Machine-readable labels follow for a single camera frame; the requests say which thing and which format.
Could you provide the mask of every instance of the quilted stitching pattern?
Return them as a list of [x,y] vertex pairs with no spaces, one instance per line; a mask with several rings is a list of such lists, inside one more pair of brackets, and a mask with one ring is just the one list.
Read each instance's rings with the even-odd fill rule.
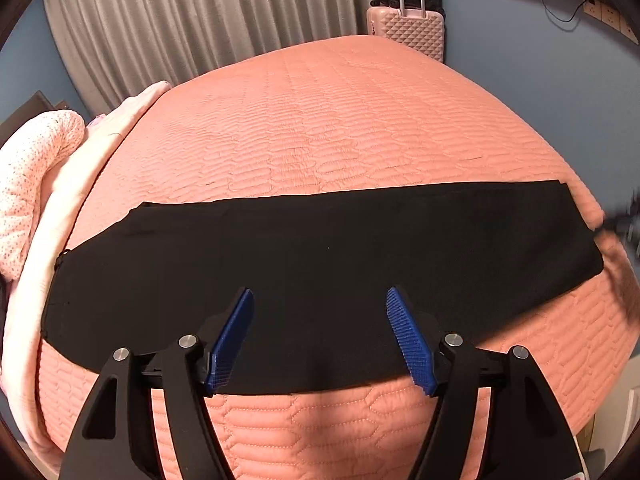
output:
[[410,46],[442,62],[444,59],[444,19],[439,12],[427,11],[427,18],[402,17],[397,9],[372,7],[377,13],[378,36]]
[[[494,97],[392,41],[338,38],[260,56],[167,92],[98,178],[69,247],[144,200],[546,178],[567,182],[587,223],[597,224],[601,209],[574,172]],[[600,248],[603,273],[485,345],[530,348],[574,431],[616,381],[639,333],[640,292],[624,251],[611,237]],[[61,449],[94,381],[42,345],[40,403]],[[403,479],[433,404],[402,378],[341,392],[219,396],[207,407],[236,478]],[[487,410],[481,392],[466,480],[479,465]],[[154,412],[167,478],[177,480],[161,393]]]

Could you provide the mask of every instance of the gray curtain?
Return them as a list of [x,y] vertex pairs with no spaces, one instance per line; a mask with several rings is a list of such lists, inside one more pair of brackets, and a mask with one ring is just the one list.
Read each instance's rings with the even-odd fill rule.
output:
[[305,41],[366,33],[370,0],[44,0],[60,56],[93,114],[158,80]]

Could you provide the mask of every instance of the blue wall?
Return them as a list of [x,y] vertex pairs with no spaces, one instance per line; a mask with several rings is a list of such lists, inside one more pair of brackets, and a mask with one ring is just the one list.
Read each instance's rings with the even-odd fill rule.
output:
[[[545,0],[568,18],[582,0]],[[640,47],[541,0],[444,0],[447,64],[536,129],[603,207],[640,187]]]
[[37,90],[89,119],[53,41],[43,0],[32,1],[0,50],[0,122]]

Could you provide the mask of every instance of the pillow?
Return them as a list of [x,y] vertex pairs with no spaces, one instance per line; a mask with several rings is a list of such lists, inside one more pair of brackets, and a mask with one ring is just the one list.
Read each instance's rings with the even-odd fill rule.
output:
[[0,274],[20,276],[40,215],[40,184],[82,143],[84,121],[71,110],[44,112],[0,149]]

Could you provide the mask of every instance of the metal bolt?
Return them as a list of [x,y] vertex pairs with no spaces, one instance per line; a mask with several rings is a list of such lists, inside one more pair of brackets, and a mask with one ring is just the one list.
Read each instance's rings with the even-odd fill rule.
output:
[[515,355],[518,359],[526,359],[527,357],[529,357],[529,350],[524,348],[524,346],[514,346],[513,355]]
[[460,334],[447,334],[446,336],[444,336],[444,342],[449,346],[460,346],[462,345],[463,341],[464,340],[462,339],[462,336]]
[[194,335],[183,335],[178,341],[178,345],[180,345],[182,348],[191,348],[196,344],[197,340],[198,338]]
[[118,348],[113,353],[113,358],[116,359],[116,361],[124,361],[127,357],[129,357],[129,350],[126,348]]

